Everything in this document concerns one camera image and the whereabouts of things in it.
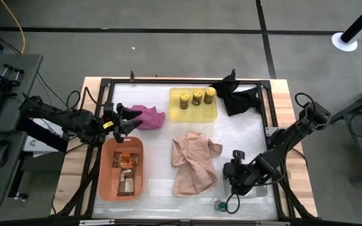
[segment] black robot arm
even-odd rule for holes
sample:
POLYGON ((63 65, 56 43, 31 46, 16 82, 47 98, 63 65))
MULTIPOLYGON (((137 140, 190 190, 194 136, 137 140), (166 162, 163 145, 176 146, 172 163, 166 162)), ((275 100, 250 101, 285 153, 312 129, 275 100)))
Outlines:
POLYGON ((232 195, 245 195, 252 187, 263 185, 270 178, 278 178, 280 183, 284 183, 283 175, 277 168, 283 162, 287 152, 307 135, 324 129, 331 118, 331 113, 317 102, 308 102, 303 108, 299 114, 299 120, 287 129, 274 132, 267 140, 269 149, 257 155, 249 164, 241 162, 244 159, 244 152, 233 151, 233 159, 223 166, 223 176, 231 184, 232 195))
POLYGON ((102 134, 113 132, 118 143, 123 142, 122 134, 127 136, 142 121, 130 120, 142 114, 142 111, 128 110, 121 103, 117 105, 117 112, 112 112, 110 117, 96 117, 85 109, 61 110, 43 103, 39 96, 28 97, 23 94, 25 101, 19 107, 22 116, 46 119, 58 126, 63 131, 75 133, 81 142, 87 144, 102 144, 102 134))

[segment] gold lid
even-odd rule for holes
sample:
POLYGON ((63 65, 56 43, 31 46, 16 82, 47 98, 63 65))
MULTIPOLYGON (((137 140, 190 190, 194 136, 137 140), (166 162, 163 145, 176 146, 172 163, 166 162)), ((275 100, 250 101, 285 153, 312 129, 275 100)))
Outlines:
POLYGON ((201 89, 195 89, 194 92, 192 93, 192 95, 197 98, 202 97, 201 89))
POLYGON ((213 87, 206 88, 206 95, 213 96, 216 93, 216 90, 213 87))
POLYGON ((188 99, 189 99, 188 93, 182 93, 182 94, 180 94, 180 100, 188 100, 188 99))

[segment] wooden table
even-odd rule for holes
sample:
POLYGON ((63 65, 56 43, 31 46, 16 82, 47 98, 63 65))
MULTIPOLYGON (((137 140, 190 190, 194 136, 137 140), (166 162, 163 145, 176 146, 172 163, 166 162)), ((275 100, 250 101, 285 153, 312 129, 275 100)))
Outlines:
MULTIPOLYGON (((100 82, 103 77, 86 77, 82 87, 88 87, 92 96, 97 99, 99 93, 100 82)), ((115 79, 128 79, 129 77, 115 77, 115 79)), ((165 78, 165 79, 183 79, 183 78, 165 78)), ((197 79, 197 80, 214 80, 218 78, 188 78, 197 79)), ((271 92, 273 95, 273 102, 275 105, 277 121, 279 127, 288 127, 289 125, 295 122, 295 116, 292 106, 292 101, 290 98, 290 92, 288 91, 288 85, 286 80, 270 80, 271 83, 271 92)), ((107 99, 108 89, 104 90, 103 103, 107 99)), ((265 101, 266 111, 269 112, 268 102, 265 101)), ((86 95, 86 100, 84 104, 84 109, 94 112, 96 105, 88 98, 86 95)), ((271 122, 270 113, 266 114, 268 116, 268 122, 271 122)), ((69 142, 68 149, 76 147, 79 145, 78 139, 73 139, 69 142)), ((63 162, 60 179, 58 181, 57 191, 55 193, 54 206, 55 209, 59 212, 65 204, 71 199, 72 195, 75 193, 80 184, 80 179, 82 176, 82 170, 84 167, 85 155, 86 155, 87 146, 82 146, 76 150, 71 151, 65 157, 63 162)), ((301 144, 296 145, 295 149, 302 153, 301 144)), ((96 158, 97 148, 95 148, 92 160, 90 164, 90 169, 96 158)), ((312 188, 308 176, 308 171, 305 165, 304 159, 294 151, 290 151, 287 155, 287 175, 290 182, 290 187, 292 191, 296 194, 297 198, 301 203, 306 207, 306 209, 313 215, 317 215, 314 197, 312 195, 312 188)), ((89 190, 85 191, 84 201, 82 206, 81 213, 83 214, 86 210, 87 201, 89 199, 89 190)), ((280 188, 280 195, 282 199, 283 211, 288 215, 287 202, 283 190, 280 188)))

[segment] yellow cable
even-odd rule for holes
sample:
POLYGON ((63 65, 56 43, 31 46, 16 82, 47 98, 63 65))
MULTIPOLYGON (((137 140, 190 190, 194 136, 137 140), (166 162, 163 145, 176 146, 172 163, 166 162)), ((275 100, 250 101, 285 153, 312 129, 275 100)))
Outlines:
POLYGON ((15 15, 12 13, 12 11, 9 9, 9 7, 5 4, 4 0, 1 0, 1 2, 5 6, 6 10, 8 10, 8 12, 11 14, 12 18, 15 20, 16 24, 19 27, 20 33, 22 34, 23 47, 22 47, 22 51, 20 53, 23 54, 25 52, 25 46, 26 46, 25 34, 23 33, 22 27, 20 26, 20 24, 19 24, 18 20, 16 19, 15 15))

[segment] computer mouse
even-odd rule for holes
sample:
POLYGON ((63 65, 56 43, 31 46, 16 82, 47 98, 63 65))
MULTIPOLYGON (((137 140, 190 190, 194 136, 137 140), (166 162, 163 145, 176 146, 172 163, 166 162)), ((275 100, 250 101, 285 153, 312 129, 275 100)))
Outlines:
POLYGON ((8 161, 8 151, 11 141, 2 140, 0 141, 0 167, 3 167, 8 161))

